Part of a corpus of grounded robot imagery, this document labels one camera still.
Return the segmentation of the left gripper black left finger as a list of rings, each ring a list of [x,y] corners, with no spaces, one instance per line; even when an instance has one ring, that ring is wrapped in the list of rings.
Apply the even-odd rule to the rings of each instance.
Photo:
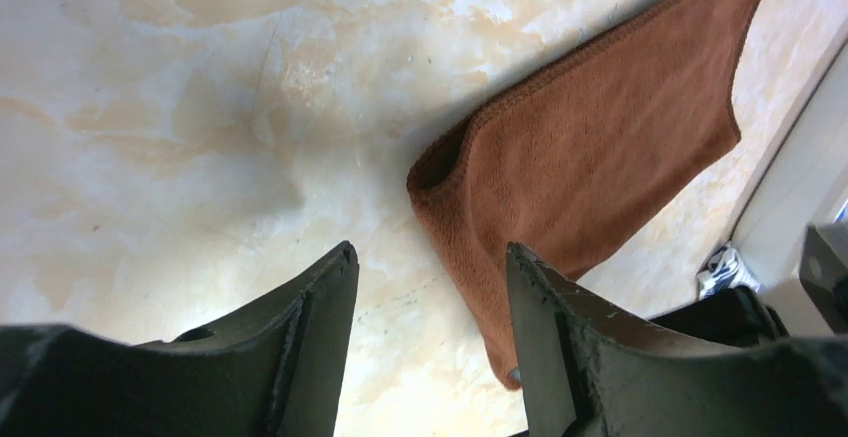
[[[357,297],[354,246],[170,342],[1,330],[5,436],[330,436]]]

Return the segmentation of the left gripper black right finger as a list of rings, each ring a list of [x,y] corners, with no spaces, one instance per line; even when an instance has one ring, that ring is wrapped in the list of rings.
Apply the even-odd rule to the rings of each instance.
[[[531,436],[843,436],[847,340],[747,348],[642,319],[519,243],[509,305]]]

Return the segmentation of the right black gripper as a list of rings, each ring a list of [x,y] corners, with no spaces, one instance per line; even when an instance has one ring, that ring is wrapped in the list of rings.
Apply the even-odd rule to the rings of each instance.
[[[809,226],[801,252],[799,283],[829,331],[822,339],[847,345],[847,224]],[[651,320],[653,324],[730,347],[755,347],[798,337],[779,313],[751,288],[738,286]]]

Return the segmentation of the brown towel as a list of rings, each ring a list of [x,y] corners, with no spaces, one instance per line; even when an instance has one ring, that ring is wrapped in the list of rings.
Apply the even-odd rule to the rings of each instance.
[[[508,245],[578,280],[729,153],[760,2],[660,0],[498,93],[412,165],[413,212],[505,388],[521,386]]]

